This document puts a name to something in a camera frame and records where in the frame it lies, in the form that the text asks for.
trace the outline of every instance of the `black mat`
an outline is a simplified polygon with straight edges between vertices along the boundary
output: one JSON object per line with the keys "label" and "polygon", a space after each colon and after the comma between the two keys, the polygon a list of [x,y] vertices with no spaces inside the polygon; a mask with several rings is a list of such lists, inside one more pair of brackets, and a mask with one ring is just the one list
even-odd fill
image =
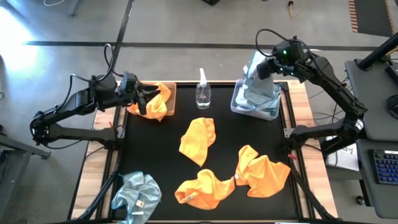
{"label": "black mat", "polygon": [[[250,144],[260,155],[267,154],[278,162],[283,154],[282,126],[280,118],[273,121],[233,113],[229,104],[233,85],[212,85],[211,106],[197,109],[195,85],[177,86],[174,116],[162,122],[129,115],[125,145],[121,161],[121,173],[141,170],[153,176],[162,191],[162,202],[151,220],[293,220],[297,219],[295,195],[290,178],[285,187],[269,198],[247,197],[249,187],[236,187],[214,210],[204,211],[187,204],[179,204],[174,192],[185,180],[197,178],[202,169],[212,170],[220,180],[230,179],[238,164],[238,151]],[[208,149],[202,168],[179,153],[180,138],[187,131],[191,120],[200,117],[214,118],[216,141]],[[117,188],[122,186],[118,179]],[[114,219],[126,217],[124,208],[114,212]]]}
{"label": "black mat", "polygon": [[390,37],[395,34],[387,0],[349,0],[354,32]]}

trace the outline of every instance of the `plastic bin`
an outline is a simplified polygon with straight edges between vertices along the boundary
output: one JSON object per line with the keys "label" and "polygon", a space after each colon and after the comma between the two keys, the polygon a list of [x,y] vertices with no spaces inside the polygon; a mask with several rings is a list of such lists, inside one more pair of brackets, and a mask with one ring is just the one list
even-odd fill
{"label": "plastic bin", "polygon": [[245,110],[243,108],[238,108],[238,105],[235,102],[236,96],[238,95],[239,88],[243,86],[244,80],[236,80],[235,84],[235,89],[234,89],[234,94],[232,96],[231,100],[231,111],[239,114],[244,114],[248,116],[253,116],[255,118],[260,118],[264,119],[267,121],[272,121],[273,119],[277,118],[279,115],[279,106],[280,103],[278,103],[278,106],[276,108],[276,114],[275,116],[272,116],[270,112],[265,112],[265,111],[253,111],[253,110]]}

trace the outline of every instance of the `concrete floor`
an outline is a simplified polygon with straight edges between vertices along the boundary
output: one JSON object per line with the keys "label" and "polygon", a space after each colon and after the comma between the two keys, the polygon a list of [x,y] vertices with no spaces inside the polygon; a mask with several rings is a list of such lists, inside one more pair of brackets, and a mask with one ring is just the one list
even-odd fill
{"label": "concrete floor", "polygon": [[[347,0],[308,0],[300,16],[290,20],[288,0],[221,0],[210,7],[200,0],[136,0],[127,24],[124,42],[229,43],[253,44],[261,28],[298,37],[308,45],[378,46],[386,40],[351,31]],[[45,7],[41,0],[8,0],[0,7],[0,124],[8,135],[34,145],[28,125],[32,115],[60,103],[68,88],[70,73],[85,78],[103,74],[106,64],[102,47],[41,47],[21,45],[20,41],[115,42],[128,0],[82,0],[75,17],[69,17],[69,1]],[[295,2],[303,7],[304,1]],[[398,7],[390,0],[394,21]],[[280,40],[264,34],[262,44]],[[253,50],[227,49],[150,49],[123,47],[116,70],[128,70],[141,80],[197,80],[198,69],[205,68],[209,80],[241,78],[242,67]],[[346,77],[344,62],[363,58],[369,52],[322,51],[335,69]],[[74,82],[72,91],[86,84]],[[321,91],[306,83],[309,96]],[[332,113],[334,103],[322,93],[310,100],[313,112]],[[94,115],[76,116],[65,126],[90,128]],[[328,119],[319,120],[320,124]],[[54,146],[68,144],[57,141]],[[64,150],[53,150],[49,160],[33,157],[6,220],[27,218],[28,223],[64,221],[72,201],[87,143]],[[356,180],[331,180],[339,217],[369,223],[394,223],[381,220],[372,208],[356,205],[361,195]]]}

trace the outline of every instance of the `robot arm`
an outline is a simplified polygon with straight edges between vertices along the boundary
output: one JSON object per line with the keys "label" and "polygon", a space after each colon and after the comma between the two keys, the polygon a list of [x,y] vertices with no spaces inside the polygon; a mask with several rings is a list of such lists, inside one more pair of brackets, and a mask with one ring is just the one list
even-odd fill
{"label": "robot arm", "polygon": [[73,115],[90,114],[95,109],[105,111],[106,108],[135,103],[138,104],[140,113],[146,114],[146,103],[160,93],[157,86],[142,84],[131,73],[126,72],[123,75],[120,86],[112,75],[102,78],[102,75],[92,77],[88,88],[72,94],[62,105],[35,114],[30,124],[30,131],[37,145],[46,146],[58,139],[98,141],[105,146],[116,143],[118,134],[114,128],[102,130],[64,128],[57,122]]}
{"label": "robot arm", "polygon": [[323,143],[323,155],[326,157],[356,140],[363,128],[361,119],[367,109],[336,78],[333,67],[325,57],[313,54],[296,37],[283,40],[273,48],[272,55],[265,56],[268,60],[257,66],[261,79],[278,73],[296,77],[301,83],[308,80],[322,87],[346,113],[344,119],[334,124],[311,128],[299,125],[294,130],[288,130],[285,135],[289,137],[290,150],[300,149],[309,138],[337,136]]}

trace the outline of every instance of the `white cable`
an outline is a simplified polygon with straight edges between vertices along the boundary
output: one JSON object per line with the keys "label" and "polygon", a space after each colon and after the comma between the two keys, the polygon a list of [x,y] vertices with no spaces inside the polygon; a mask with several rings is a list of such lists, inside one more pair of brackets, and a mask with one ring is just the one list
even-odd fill
{"label": "white cable", "polygon": [[43,0],[43,3],[45,6],[56,6],[57,4],[61,4],[63,3],[65,0],[61,0],[59,2],[53,3],[53,4],[47,4],[47,2],[45,2],[45,0]]}

